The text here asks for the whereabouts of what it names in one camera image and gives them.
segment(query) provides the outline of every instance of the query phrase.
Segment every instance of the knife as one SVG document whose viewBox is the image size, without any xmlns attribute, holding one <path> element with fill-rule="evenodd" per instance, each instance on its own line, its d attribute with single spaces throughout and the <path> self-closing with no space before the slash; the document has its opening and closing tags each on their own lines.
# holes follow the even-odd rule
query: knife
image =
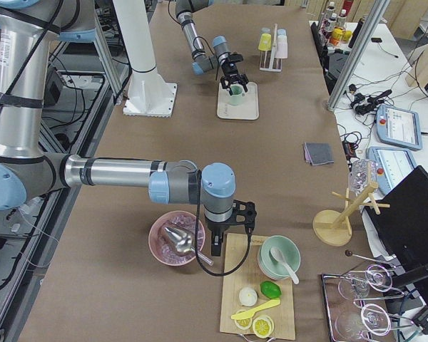
<svg viewBox="0 0 428 342">
<path fill-rule="evenodd" d="M 231 319 L 234 319 L 235 321 L 237 321 L 239 319 L 252 318 L 257 311 L 269 309 L 269 308 L 272 308 L 272 307 L 277 306 L 279 304 L 280 304 L 279 298 L 271 299 L 271 300 L 267 301 L 266 303 L 263 303 L 259 306 L 256 306 L 255 308 L 251 308 L 250 310 L 243 311 L 240 313 L 235 313 L 234 315 L 231 315 Z"/>
</svg>

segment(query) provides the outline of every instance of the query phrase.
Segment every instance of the white desk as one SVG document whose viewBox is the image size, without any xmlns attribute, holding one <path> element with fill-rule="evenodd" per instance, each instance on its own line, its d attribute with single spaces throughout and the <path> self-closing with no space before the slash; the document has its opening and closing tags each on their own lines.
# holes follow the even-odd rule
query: white desk
<svg viewBox="0 0 428 342">
<path fill-rule="evenodd" d="M 356 24 L 350 24 L 348 29 L 354 29 Z M 393 93 L 390 95 L 393 98 L 394 106 L 404 109 L 412 109 L 419 113 L 420 127 L 422 131 L 428 132 L 428 98 L 419 100 L 424 97 L 424 94 L 420 89 L 412 89 L 406 83 L 406 73 L 403 73 L 399 77 L 394 77 L 388 81 L 384 81 L 372 85 L 364 85 L 373 81 L 381 81 L 387 78 L 387 76 L 394 75 L 399 73 L 401 70 L 410 71 L 411 68 L 407 62 L 407 59 L 404 57 L 403 52 L 401 52 L 399 46 L 397 45 L 395 39 L 391 35 L 389 29 L 385 24 L 378 25 L 374 37 L 380 37 L 383 40 L 381 46 L 383 49 L 393 55 L 397 55 L 399 58 L 395 58 L 383 50 L 377 45 L 377 43 L 369 43 L 365 53 L 363 54 L 360 64 L 355 70 L 355 75 L 352 77 L 350 83 L 354 83 L 357 87 L 361 88 L 358 90 L 363 95 L 375 94 L 392 89 Z M 351 100 L 344 95 L 341 98 L 340 103 L 338 104 L 338 109 L 335 111 L 335 116 L 337 122 L 344 126 L 347 132 L 352 132 L 354 130 L 362 133 L 363 137 L 367 137 L 370 133 L 370 129 L 362 125 L 359 121 L 355 120 L 355 112 L 350 109 Z M 366 123 L 372 123 L 374 120 L 373 115 L 367 116 L 357 116 L 359 120 L 365 120 Z M 344 128 L 338 126 L 340 134 L 344 134 Z M 423 168 L 428 172 L 428 135 L 422 136 L 423 140 L 423 149 L 420 151 L 413 152 L 413 156 L 418 165 L 423 166 Z M 390 146 L 384 143 L 381 143 L 377 137 L 375 127 L 373 127 L 371 132 L 370 139 L 363 139 L 360 143 L 360 147 L 357 150 L 357 156 L 359 158 L 366 158 L 366 150 L 370 146 Z M 370 245 L 372 246 L 372 252 L 377 256 L 377 251 L 373 246 L 374 239 L 373 235 L 375 229 L 372 226 L 372 223 L 369 221 L 369 218 L 363 215 L 363 221 L 365 223 L 365 229 L 368 232 L 368 237 L 370 238 Z M 412 317 L 418 312 L 419 309 L 408 311 L 405 316 Z M 402 329 L 404 335 L 409 337 L 414 331 L 411 329 Z M 418 335 L 413 341 L 416 342 L 428 342 L 428 336 Z"/>
</svg>

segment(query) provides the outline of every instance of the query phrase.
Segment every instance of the brown tabletop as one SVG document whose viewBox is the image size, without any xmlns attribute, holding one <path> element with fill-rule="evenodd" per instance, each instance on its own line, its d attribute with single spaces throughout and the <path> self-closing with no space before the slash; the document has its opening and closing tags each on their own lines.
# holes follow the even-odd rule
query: brown tabletop
<svg viewBox="0 0 428 342">
<path fill-rule="evenodd" d="M 343 201 L 330 193 L 345 191 L 348 170 L 335 117 L 325 110 L 328 93 L 306 14 L 281 6 L 214 5 L 194 19 L 209 42 L 224 35 L 232 51 L 244 55 L 238 68 L 258 84 L 260 117 L 217 118 L 215 73 L 193 75 L 185 37 L 162 3 L 151 33 L 159 73 L 178 84 L 173 116 L 130 117 L 116 108 L 96 154 L 231 166 L 235 198 L 256 204 L 255 233 L 285 235 L 300 248 L 297 341 L 328 341 L 319 274 L 356 264 L 344 256 L 346 247 L 369 253 L 362 230 L 339 248 L 312 230 L 317 212 L 342 209 Z M 287 29 L 289 41 L 282 73 L 258 70 L 260 29 L 274 23 Z M 329 143 L 335 163 L 307 164 L 304 142 Z M 145 188 L 84 187 L 20 341 L 239 341 L 219 332 L 222 279 L 196 263 L 165 266 L 149 251 L 152 223 L 175 209 L 195 212 L 189 205 L 153 204 Z M 216 264 L 220 271 L 223 258 Z"/>
</svg>

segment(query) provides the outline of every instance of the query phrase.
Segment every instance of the wooden cutting board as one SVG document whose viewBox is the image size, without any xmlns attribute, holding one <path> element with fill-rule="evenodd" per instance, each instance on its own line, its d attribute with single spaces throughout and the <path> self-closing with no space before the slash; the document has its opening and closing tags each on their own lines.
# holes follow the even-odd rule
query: wooden cutting board
<svg viewBox="0 0 428 342">
<path fill-rule="evenodd" d="M 275 323 L 274 331 L 271 334 L 272 337 L 284 340 L 295 340 L 295 316 L 293 313 L 293 291 L 291 280 L 284 279 L 275 281 L 269 279 L 258 267 L 258 249 L 267 238 L 268 237 L 253 235 L 249 256 L 244 264 L 236 272 L 223 277 L 220 332 L 243 333 L 245 335 L 253 333 L 252 328 L 246 331 L 240 330 L 230 316 L 239 309 L 251 309 L 246 306 L 242 306 L 240 303 L 239 293 L 244 286 L 252 287 L 257 291 L 258 301 L 254 306 L 268 301 L 269 299 L 260 292 L 260 283 L 262 281 L 269 280 L 275 282 L 280 287 L 282 292 L 280 305 L 271 309 L 259 311 L 254 315 L 254 317 L 258 317 L 263 313 L 267 314 Z M 238 264 L 244 256 L 247 245 L 248 239 L 245 234 L 227 234 L 227 243 L 225 246 L 225 271 L 230 271 Z"/>
</svg>

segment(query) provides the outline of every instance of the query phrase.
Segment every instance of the white spoon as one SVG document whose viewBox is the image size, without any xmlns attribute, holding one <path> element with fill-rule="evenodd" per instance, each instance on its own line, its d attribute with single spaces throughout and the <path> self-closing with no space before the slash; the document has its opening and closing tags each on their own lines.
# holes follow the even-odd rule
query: white spoon
<svg viewBox="0 0 428 342">
<path fill-rule="evenodd" d="M 278 249 L 277 247 L 271 247 L 271 256 L 277 261 L 279 264 L 283 265 L 285 269 L 287 269 L 288 274 L 290 275 L 290 278 L 292 278 L 295 285 L 298 285 L 300 283 L 300 280 L 298 279 L 297 274 L 295 271 L 292 270 L 292 267 L 285 261 L 285 257 L 282 254 L 282 251 Z"/>
</svg>

